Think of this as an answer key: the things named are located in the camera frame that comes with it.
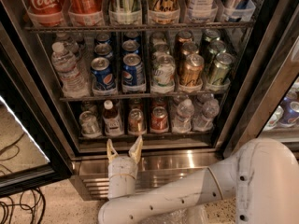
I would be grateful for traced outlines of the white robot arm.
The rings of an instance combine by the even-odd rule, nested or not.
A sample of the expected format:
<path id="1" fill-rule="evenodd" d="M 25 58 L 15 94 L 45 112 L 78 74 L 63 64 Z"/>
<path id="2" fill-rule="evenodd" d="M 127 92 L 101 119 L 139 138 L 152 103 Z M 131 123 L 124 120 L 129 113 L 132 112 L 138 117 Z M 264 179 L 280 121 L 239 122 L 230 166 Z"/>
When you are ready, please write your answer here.
<path id="1" fill-rule="evenodd" d="M 137 224 L 183 208 L 235 198 L 235 224 L 298 224 L 299 164 L 271 138 L 248 141 L 225 160 L 139 195 L 114 198 L 99 224 Z"/>

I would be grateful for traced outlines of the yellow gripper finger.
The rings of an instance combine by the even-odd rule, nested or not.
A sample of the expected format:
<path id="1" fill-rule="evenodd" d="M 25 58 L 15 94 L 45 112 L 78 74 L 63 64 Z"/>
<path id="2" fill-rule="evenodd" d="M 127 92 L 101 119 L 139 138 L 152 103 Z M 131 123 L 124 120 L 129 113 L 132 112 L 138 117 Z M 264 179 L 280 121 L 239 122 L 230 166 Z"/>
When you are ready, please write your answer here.
<path id="1" fill-rule="evenodd" d="M 111 139 L 107 140 L 107 158 L 109 162 L 113 162 L 119 156 L 118 152 L 113 147 Z"/>
<path id="2" fill-rule="evenodd" d="M 139 135 L 136 138 L 134 144 L 129 149 L 129 157 L 132 163 L 138 164 L 140 162 L 142 147 L 143 147 L 143 138 L 141 135 Z"/>

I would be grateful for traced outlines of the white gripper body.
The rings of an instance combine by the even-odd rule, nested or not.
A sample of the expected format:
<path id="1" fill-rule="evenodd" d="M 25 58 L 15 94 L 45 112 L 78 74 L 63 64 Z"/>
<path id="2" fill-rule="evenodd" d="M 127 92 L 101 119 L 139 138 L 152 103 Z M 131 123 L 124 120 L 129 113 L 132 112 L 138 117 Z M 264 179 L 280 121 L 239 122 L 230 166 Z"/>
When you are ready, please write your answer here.
<path id="1" fill-rule="evenodd" d="M 108 195 L 112 200 L 135 193 L 137 164 L 128 156 L 118 156 L 108 165 Z"/>

